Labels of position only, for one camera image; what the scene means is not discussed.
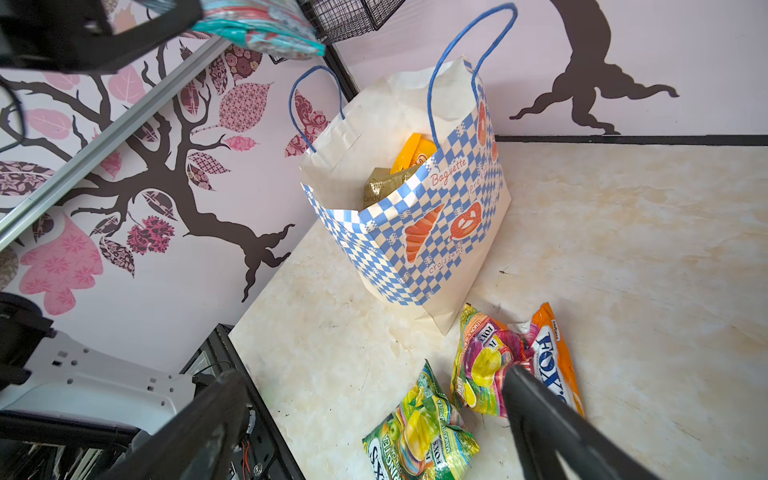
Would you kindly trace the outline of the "teal red candy bag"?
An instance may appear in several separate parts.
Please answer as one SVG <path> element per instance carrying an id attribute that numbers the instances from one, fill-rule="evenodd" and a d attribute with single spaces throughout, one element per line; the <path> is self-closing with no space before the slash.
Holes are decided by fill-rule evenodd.
<path id="1" fill-rule="evenodd" d="M 185 37 L 217 36 L 245 50 L 289 60 L 325 55 L 325 45 L 296 1 L 212 0 L 200 6 L 202 19 Z"/>

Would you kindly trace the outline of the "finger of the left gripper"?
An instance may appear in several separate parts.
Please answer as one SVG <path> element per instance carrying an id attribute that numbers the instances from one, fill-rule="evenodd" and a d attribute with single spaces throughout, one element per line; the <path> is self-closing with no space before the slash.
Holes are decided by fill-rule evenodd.
<path id="1" fill-rule="evenodd" d="M 114 73 L 191 29 L 199 1 L 152 1 L 158 13 L 116 33 L 101 1 L 3 1 L 1 66 L 61 73 Z"/>

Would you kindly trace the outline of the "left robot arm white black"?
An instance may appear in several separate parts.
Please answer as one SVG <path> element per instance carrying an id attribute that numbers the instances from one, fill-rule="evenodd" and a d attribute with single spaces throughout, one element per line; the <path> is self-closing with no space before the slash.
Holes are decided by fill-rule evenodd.
<path id="1" fill-rule="evenodd" d="M 114 33 L 99 1 L 4 1 L 1 65 L 61 73 L 115 72 L 203 16 L 197 1 L 172 1 L 158 16 Z M 67 440 L 82 430 L 149 435 L 183 422 L 190 375 L 104 354 L 57 331 L 33 302 L 1 295 L 1 434 L 19 424 L 30 441 Z"/>

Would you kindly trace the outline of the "gold snack bag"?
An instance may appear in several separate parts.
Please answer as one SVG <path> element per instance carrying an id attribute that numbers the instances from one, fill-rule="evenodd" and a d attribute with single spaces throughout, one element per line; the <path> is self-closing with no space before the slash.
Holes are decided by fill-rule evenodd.
<path id="1" fill-rule="evenodd" d="M 368 208 L 389 196 L 413 176 L 419 168 L 419 165 L 415 165 L 397 173 L 391 173 L 387 168 L 375 168 L 364 184 L 363 208 Z"/>

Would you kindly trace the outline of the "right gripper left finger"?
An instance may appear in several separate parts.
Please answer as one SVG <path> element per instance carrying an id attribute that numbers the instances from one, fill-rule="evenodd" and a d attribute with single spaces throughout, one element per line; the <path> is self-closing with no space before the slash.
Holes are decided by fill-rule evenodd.
<path id="1" fill-rule="evenodd" d="M 227 479 L 246 416 L 244 375 L 221 374 L 103 479 Z"/>

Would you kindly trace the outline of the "orange pink Fox's fruits bag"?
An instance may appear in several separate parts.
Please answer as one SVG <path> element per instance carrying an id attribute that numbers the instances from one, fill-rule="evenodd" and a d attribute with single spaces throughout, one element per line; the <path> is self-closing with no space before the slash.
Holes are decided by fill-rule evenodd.
<path id="1" fill-rule="evenodd" d="M 451 375 L 452 402 L 482 415 L 506 418 L 502 387 L 507 371 L 522 366 L 558 399 L 585 414 L 569 348 L 548 303 L 521 334 L 465 304 Z"/>

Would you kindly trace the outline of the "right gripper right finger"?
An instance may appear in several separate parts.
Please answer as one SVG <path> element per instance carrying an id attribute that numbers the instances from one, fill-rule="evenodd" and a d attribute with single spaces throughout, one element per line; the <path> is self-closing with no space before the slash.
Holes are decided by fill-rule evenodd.
<path id="1" fill-rule="evenodd" d="M 526 479 L 655 479 L 523 366 L 505 374 L 502 397 Z"/>

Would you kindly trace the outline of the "green Fox's candy bag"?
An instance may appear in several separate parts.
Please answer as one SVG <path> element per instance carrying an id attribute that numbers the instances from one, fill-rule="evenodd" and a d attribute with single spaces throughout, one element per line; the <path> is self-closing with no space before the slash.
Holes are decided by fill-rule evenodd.
<path id="1" fill-rule="evenodd" d="M 429 363 L 362 444 L 377 479 L 463 479 L 479 452 Z"/>

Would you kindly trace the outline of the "blue checkered paper bag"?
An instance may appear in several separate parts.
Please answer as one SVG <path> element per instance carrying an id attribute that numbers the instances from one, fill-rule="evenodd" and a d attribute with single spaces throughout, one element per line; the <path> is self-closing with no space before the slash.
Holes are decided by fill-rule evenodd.
<path id="1" fill-rule="evenodd" d="M 444 52 L 429 69 L 381 78 L 354 97 L 300 157 L 319 220 L 379 301 L 447 333 L 511 202 L 480 64 Z M 412 133 L 436 152 L 366 205 L 363 186 Z"/>

